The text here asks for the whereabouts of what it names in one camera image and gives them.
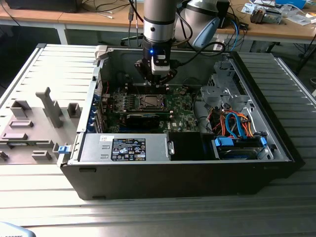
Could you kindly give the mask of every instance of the computer case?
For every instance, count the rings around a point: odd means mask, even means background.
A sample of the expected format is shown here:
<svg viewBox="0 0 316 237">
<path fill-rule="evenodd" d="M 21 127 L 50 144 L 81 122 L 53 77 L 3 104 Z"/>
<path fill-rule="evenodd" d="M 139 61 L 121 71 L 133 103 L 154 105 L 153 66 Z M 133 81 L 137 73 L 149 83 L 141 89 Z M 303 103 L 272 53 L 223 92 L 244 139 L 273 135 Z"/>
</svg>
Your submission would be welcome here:
<svg viewBox="0 0 316 237">
<path fill-rule="evenodd" d="M 75 13 L 82 0 L 5 0 L 11 9 L 51 10 Z"/>
</svg>

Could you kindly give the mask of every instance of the white plastic part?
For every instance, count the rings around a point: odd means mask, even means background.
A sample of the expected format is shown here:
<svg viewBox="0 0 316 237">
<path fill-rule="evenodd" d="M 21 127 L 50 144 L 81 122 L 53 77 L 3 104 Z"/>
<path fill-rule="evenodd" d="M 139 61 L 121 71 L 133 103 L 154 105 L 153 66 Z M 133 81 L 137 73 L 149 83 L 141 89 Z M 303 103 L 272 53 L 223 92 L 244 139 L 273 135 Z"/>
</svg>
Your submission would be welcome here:
<svg viewBox="0 0 316 237">
<path fill-rule="evenodd" d="M 95 59 L 96 60 L 103 59 L 104 55 L 107 52 L 107 49 L 108 49 L 107 45 L 98 45 L 98 46 L 96 46 L 95 51 L 94 51 Z"/>
</svg>

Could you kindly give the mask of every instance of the connector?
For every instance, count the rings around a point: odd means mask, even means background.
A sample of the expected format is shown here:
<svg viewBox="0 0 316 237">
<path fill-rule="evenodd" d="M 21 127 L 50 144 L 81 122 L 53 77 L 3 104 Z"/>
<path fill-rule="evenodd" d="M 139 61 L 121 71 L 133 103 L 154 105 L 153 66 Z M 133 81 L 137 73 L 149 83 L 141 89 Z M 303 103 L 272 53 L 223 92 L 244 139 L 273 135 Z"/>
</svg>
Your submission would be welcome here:
<svg viewBox="0 0 316 237">
<path fill-rule="evenodd" d="M 129 8 L 129 13 L 128 13 L 128 20 L 129 22 L 132 22 L 134 19 L 134 10 L 132 7 Z"/>
</svg>

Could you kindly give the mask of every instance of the red cable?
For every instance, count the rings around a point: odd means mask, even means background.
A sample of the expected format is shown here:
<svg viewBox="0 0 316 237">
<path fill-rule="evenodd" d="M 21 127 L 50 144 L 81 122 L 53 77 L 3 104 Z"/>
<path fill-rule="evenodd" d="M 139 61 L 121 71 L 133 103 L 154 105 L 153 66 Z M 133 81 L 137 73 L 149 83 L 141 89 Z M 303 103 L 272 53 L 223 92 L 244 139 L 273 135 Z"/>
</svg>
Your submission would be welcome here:
<svg viewBox="0 0 316 237">
<path fill-rule="evenodd" d="M 109 92 L 109 89 L 110 89 L 110 87 L 109 87 L 109 82 L 107 81 L 107 92 L 105 92 L 105 94 L 107 94 L 108 92 Z"/>
</svg>

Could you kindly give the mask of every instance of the white label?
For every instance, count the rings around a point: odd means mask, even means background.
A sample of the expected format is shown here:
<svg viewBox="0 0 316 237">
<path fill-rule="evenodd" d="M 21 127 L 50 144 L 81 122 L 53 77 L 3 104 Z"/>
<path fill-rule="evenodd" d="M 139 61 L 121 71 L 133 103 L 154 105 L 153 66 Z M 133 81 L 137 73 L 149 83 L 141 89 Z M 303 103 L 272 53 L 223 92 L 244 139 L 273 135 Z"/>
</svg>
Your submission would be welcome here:
<svg viewBox="0 0 316 237">
<path fill-rule="evenodd" d="M 113 139 L 114 139 L 114 136 L 107 136 L 107 135 L 100 136 L 100 142 L 112 142 Z"/>
</svg>

